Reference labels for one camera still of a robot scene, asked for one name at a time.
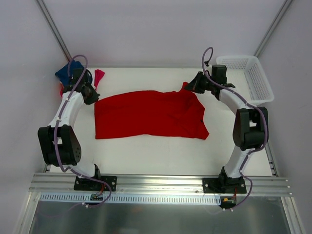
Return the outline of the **red t shirt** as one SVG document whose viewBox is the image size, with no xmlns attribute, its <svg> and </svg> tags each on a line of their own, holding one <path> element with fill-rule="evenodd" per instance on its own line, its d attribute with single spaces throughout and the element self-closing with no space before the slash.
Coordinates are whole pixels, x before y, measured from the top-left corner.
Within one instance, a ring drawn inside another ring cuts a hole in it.
<svg viewBox="0 0 312 234">
<path fill-rule="evenodd" d="M 187 85 L 184 82 L 179 91 L 134 91 L 97 101 L 95 138 L 152 135 L 206 140 L 205 108 Z"/>
</svg>

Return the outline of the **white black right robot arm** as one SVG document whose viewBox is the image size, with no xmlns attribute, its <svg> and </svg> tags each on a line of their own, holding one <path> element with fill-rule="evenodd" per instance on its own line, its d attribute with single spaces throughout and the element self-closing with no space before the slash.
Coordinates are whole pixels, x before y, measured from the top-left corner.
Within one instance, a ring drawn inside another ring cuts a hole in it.
<svg viewBox="0 0 312 234">
<path fill-rule="evenodd" d="M 226 72 L 225 65 L 213 65 L 210 71 L 198 72 L 185 88 L 197 94 L 211 92 L 235 115 L 233 152 L 217 178 L 203 179 L 204 192 L 245 194 L 243 171 L 250 157 L 261 151 L 268 142 L 268 111 L 264 107 L 249 104 L 235 90 L 235 86 L 227 82 Z"/>
</svg>

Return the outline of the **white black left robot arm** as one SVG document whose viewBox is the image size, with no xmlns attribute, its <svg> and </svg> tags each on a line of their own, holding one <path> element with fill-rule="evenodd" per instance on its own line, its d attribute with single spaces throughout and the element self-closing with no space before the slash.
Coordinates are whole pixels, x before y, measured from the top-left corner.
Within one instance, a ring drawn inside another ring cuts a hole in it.
<svg viewBox="0 0 312 234">
<path fill-rule="evenodd" d="M 48 126 L 38 130 L 44 162 L 85 178 L 85 185 L 90 190 L 101 187 L 100 170 L 96 164 L 81 159 L 82 149 L 73 127 L 81 107 L 94 104 L 98 99 L 91 73 L 84 68 L 74 69 L 69 84 L 63 88 L 55 117 Z"/>
</svg>

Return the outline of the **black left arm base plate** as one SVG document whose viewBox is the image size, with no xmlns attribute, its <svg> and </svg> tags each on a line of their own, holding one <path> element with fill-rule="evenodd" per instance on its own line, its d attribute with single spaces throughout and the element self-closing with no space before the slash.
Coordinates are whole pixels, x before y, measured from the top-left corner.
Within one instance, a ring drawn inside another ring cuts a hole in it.
<svg viewBox="0 0 312 234">
<path fill-rule="evenodd" d="M 110 186 L 112 192 L 116 191 L 117 176 L 102 175 L 100 180 L 106 182 Z M 101 190 L 109 191 L 109 188 L 107 185 L 104 185 L 103 183 L 95 182 L 85 178 L 79 178 L 77 176 L 74 183 L 74 190 L 99 192 Z"/>
</svg>

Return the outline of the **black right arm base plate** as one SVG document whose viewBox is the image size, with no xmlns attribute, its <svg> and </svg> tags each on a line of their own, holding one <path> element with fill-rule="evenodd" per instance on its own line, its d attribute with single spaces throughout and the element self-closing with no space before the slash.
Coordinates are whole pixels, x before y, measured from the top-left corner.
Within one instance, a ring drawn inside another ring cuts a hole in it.
<svg viewBox="0 0 312 234">
<path fill-rule="evenodd" d="M 245 180 L 239 178 L 203 178 L 202 179 L 203 192 L 205 194 L 218 193 L 218 194 L 246 194 Z"/>
</svg>

